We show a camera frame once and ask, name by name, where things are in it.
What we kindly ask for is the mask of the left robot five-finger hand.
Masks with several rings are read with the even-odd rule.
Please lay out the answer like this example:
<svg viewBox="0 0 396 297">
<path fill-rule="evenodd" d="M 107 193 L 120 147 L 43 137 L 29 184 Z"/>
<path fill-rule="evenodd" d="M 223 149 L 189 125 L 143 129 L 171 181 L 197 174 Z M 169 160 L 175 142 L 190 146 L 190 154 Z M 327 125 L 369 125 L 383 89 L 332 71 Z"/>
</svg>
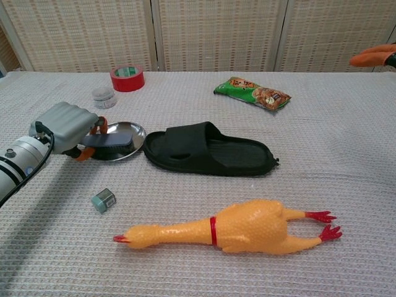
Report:
<svg viewBox="0 0 396 297">
<path fill-rule="evenodd" d="M 82 139 L 87 134 L 94 135 L 98 132 L 106 134 L 108 131 L 108 122 L 105 117 L 97 116 L 84 108 L 63 101 L 53 105 L 31 123 L 29 136 L 38 135 L 37 122 L 53 133 L 54 154 L 68 155 L 78 161 L 87 160 L 95 153 L 95 149 L 88 145 L 83 150 L 77 147 L 82 143 Z"/>
</svg>

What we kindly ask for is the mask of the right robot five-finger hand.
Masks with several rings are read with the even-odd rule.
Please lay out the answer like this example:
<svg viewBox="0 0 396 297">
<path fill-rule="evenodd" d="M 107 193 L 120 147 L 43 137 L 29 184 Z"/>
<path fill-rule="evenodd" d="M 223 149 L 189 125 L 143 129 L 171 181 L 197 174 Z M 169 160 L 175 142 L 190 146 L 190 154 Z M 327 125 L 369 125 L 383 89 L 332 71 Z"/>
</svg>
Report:
<svg viewBox="0 0 396 297">
<path fill-rule="evenodd" d="M 395 43 L 368 48 L 353 56 L 349 64 L 355 67 L 395 67 Z"/>
</svg>

